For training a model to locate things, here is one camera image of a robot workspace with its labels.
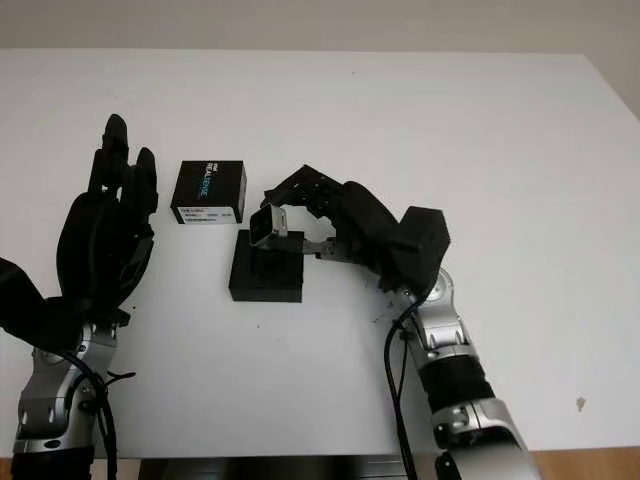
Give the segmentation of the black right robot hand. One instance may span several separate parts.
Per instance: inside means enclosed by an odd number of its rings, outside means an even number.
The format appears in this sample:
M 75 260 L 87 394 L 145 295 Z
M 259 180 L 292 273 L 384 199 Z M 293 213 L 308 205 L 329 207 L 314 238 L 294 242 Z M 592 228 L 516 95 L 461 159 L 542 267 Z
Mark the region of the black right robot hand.
M 317 219 L 326 218 L 335 234 L 323 241 L 302 241 L 302 252 L 320 260 L 367 267 L 379 276 L 384 291 L 407 289 L 418 296 L 425 287 L 392 259 L 391 237 L 399 231 L 393 214 L 363 185 L 340 183 L 304 165 L 264 192 L 262 207 L 297 206 Z

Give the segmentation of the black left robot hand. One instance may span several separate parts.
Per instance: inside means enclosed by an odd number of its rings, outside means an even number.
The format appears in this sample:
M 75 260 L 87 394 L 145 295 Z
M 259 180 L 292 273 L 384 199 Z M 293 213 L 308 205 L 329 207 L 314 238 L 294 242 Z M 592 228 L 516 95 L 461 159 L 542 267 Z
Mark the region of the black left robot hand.
M 150 260 L 157 211 L 154 154 L 144 147 L 128 163 L 124 119 L 107 120 L 87 190 L 72 203 L 56 252 L 62 297 L 80 316 L 106 317 L 140 282 Z

